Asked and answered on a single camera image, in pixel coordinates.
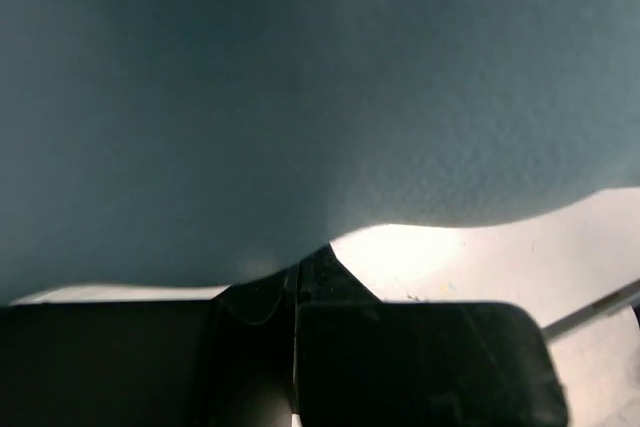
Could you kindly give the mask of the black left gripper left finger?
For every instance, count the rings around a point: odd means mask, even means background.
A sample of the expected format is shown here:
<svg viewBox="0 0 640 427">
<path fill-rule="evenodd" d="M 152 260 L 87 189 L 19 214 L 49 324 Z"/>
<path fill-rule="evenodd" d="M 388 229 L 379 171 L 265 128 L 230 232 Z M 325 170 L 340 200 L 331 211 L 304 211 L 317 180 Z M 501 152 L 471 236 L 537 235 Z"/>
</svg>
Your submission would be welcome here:
<svg viewBox="0 0 640 427">
<path fill-rule="evenodd" d="M 209 300 L 1 312 L 5 426 L 288 426 L 288 276 Z"/>
</svg>

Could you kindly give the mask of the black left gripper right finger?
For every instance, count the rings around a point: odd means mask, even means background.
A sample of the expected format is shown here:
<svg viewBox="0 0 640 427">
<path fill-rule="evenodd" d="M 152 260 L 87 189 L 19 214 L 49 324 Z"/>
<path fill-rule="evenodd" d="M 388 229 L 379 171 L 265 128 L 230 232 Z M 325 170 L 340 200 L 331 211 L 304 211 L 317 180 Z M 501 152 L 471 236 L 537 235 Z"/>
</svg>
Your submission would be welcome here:
<svg viewBox="0 0 640 427">
<path fill-rule="evenodd" d="M 323 247 L 297 267 L 305 426 L 564 426 L 541 329 L 502 302 L 385 302 Z"/>
</svg>

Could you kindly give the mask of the light blue suitcase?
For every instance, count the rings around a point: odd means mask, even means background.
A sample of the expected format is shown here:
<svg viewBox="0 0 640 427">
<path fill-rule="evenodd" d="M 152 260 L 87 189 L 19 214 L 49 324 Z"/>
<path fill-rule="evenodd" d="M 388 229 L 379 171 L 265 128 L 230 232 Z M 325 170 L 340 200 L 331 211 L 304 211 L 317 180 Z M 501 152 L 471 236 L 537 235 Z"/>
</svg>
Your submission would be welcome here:
<svg viewBox="0 0 640 427">
<path fill-rule="evenodd" d="M 1 0 L 1 300 L 639 181 L 639 0 Z"/>
</svg>

